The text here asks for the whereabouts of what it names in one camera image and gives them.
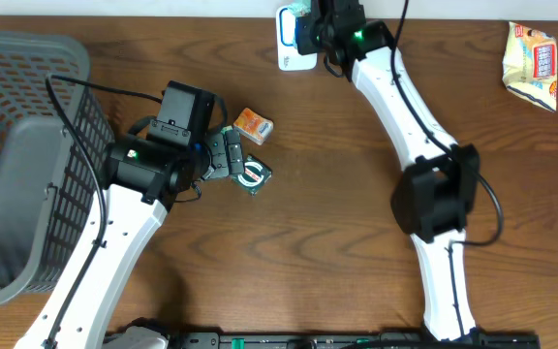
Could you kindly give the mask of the yellow snack bag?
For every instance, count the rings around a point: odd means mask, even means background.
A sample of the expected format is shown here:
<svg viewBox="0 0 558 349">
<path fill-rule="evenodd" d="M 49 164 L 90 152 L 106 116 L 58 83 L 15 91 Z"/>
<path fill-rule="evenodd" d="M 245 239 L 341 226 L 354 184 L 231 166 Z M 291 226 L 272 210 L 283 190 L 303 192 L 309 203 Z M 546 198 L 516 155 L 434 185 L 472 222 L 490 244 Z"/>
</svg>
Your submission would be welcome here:
<svg viewBox="0 0 558 349">
<path fill-rule="evenodd" d="M 547 111 L 557 109 L 557 41 L 540 30 L 509 22 L 502 82 L 518 98 Z"/>
</svg>

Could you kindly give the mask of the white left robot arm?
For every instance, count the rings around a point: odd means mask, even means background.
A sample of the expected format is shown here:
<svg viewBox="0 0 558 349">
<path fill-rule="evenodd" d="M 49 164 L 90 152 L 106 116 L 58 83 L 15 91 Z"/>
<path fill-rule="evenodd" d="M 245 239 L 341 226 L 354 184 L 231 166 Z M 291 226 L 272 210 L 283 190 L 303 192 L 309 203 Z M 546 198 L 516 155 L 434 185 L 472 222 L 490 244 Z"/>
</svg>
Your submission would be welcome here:
<svg viewBox="0 0 558 349">
<path fill-rule="evenodd" d="M 227 127 L 188 147 L 128 135 L 108 148 L 107 183 L 45 307 L 18 348 L 166 348 L 169 339 L 134 326 L 107 327 L 142 250 L 179 193 L 198 181 L 240 175 L 239 134 Z"/>
</svg>

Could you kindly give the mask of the teal snack packet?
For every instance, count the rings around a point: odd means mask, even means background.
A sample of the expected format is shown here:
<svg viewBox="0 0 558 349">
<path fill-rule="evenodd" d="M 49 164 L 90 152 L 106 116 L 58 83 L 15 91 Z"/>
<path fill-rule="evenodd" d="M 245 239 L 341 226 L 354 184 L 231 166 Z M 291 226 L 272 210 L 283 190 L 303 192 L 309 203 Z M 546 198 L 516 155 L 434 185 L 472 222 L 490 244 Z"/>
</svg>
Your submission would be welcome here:
<svg viewBox="0 0 558 349">
<path fill-rule="evenodd" d="M 312 0 L 294 0 L 288 9 L 295 17 L 308 16 L 312 12 Z"/>
</svg>

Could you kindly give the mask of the dark green round-label packet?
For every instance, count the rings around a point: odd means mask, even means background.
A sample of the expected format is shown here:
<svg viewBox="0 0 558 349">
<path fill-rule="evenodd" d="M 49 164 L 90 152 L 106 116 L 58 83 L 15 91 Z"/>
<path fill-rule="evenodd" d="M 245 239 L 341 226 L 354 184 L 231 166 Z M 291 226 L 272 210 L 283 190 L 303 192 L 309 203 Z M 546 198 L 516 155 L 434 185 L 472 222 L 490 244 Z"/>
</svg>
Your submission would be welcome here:
<svg viewBox="0 0 558 349">
<path fill-rule="evenodd" d="M 232 180 L 249 195 L 255 196 L 272 178 L 272 170 L 258 158 L 249 154 L 244 161 L 244 172 Z"/>
</svg>

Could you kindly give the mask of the orange small snack box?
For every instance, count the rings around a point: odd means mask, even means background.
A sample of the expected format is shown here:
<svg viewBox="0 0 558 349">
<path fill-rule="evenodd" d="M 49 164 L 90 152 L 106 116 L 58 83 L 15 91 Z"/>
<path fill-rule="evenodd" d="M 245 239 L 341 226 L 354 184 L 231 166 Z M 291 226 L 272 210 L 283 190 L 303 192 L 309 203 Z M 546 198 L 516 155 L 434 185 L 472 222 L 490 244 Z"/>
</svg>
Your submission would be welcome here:
<svg viewBox="0 0 558 349">
<path fill-rule="evenodd" d="M 245 108 L 232 126 L 250 141 L 262 145 L 273 131 L 274 123 L 251 109 Z"/>
</svg>

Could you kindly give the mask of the teal small snack box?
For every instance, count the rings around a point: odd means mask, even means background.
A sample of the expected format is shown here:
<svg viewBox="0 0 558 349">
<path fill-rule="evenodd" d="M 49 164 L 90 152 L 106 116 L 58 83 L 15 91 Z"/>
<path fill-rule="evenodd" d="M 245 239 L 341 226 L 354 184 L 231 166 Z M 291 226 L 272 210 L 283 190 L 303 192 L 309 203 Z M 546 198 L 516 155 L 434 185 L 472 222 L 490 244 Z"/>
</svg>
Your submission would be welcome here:
<svg viewBox="0 0 558 349">
<path fill-rule="evenodd" d="M 225 134 L 227 134 L 231 131 L 233 131 L 233 127 L 232 126 L 226 126 L 226 127 L 222 128 L 221 133 L 225 135 Z"/>
</svg>

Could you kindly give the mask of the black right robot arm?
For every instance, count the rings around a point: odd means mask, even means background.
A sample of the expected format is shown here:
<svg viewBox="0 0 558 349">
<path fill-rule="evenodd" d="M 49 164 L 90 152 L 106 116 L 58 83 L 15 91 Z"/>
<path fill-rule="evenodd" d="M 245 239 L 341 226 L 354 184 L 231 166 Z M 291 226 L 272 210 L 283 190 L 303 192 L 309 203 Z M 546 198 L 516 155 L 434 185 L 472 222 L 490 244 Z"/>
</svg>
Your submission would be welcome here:
<svg viewBox="0 0 558 349">
<path fill-rule="evenodd" d="M 366 20 L 357 1 L 328 1 L 296 17 L 293 44 L 300 55 L 323 54 L 326 68 L 352 83 L 380 119 L 401 167 L 390 205 L 417 252 L 423 325 L 436 341 L 464 341 L 477 328 L 464 247 L 480 156 L 438 124 L 407 75 L 398 39 L 382 21 Z"/>
</svg>

